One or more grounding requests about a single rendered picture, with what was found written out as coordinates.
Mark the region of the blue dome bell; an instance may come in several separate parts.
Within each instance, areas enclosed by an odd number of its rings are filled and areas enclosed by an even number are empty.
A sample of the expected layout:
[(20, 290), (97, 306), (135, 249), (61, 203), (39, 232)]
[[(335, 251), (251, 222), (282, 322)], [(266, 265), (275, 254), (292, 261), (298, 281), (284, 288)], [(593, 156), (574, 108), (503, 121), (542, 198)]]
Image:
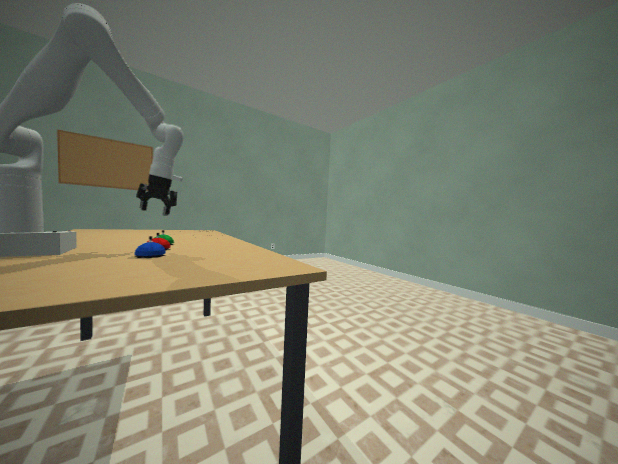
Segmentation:
[(135, 250), (135, 257), (137, 258), (156, 258), (164, 256), (166, 254), (165, 248), (155, 242), (152, 242), (152, 236), (149, 236), (150, 242), (144, 243), (137, 247)]

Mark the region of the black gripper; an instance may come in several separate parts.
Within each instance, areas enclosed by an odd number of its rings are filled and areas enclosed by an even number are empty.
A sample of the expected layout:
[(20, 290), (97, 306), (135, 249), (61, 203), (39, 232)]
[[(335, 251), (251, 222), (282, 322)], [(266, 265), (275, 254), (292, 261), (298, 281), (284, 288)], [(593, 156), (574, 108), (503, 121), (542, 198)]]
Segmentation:
[[(141, 210), (147, 209), (147, 200), (149, 200), (151, 197), (157, 198), (161, 199), (165, 204), (163, 215), (168, 216), (171, 206), (176, 206), (177, 203), (177, 192), (169, 190), (172, 180), (149, 174), (148, 182), (149, 185), (143, 183), (140, 184), (136, 195), (137, 198), (141, 199)], [(155, 183), (155, 185), (151, 183)], [(148, 191), (146, 192), (146, 190)], [(170, 195), (170, 199), (166, 194)]]

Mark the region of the red bell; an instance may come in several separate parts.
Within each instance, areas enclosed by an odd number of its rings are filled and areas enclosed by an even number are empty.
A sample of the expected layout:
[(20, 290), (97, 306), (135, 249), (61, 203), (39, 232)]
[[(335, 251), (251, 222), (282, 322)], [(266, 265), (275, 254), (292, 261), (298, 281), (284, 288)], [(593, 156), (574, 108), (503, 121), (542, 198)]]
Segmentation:
[(163, 245), (163, 247), (165, 248), (165, 250), (168, 250), (167, 248), (170, 248), (170, 243), (169, 243), (167, 240), (165, 240), (165, 239), (163, 239), (163, 238), (160, 238), (160, 237), (159, 237), (159, 233), (156, 233), (156, 235), (157, 235), (157, 237), (156, 237), (156, 238), (153, 238), (153, 239), (152, 239), (152, 242), (159, 243), (159, 244)]

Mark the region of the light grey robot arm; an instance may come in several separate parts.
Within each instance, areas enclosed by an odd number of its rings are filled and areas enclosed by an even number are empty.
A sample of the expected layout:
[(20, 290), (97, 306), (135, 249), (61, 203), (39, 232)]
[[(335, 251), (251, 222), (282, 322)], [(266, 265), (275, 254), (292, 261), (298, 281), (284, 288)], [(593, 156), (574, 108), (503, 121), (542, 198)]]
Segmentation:
[(65, 8), (52, 39), (0, 104), (0, 153), (19, 156), (17, 163), (0, 164), (0, 233), (44, 232), (43, 140), (38, 132), (19, 125), (64, 109), (91, 60), (128, 98), (153, 136), (164, 143), (154, 151), (149, 174), (182, 182), (182, 177), (173, 175), (184, 139), (182, 130), (163, 122), (164, 111), (123, 60), (102, 15), (88, 5), (73, 3)]

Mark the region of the green bell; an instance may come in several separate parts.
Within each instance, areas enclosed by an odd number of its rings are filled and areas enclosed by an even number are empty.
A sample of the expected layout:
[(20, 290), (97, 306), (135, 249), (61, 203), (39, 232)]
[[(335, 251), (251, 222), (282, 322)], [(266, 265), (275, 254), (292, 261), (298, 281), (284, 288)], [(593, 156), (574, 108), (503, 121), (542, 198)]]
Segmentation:
[(169, 241), (169, 243), (170, 243), (171, 245), (174, 245), (174, 244), (173, 244), (173, 243), (174, 243), (173, 238), (172, 238), (172, 237), (170, 237), (170, 236), (168, 236), (168, 235), (165, 235), (165, 234), (164, 234), (164, 230), (162, 230), (162, 235), (159, 235), (159, 237), (160, 237), (160, 238), (163, 238), (163, 239), (166, 239), (167, 241)]

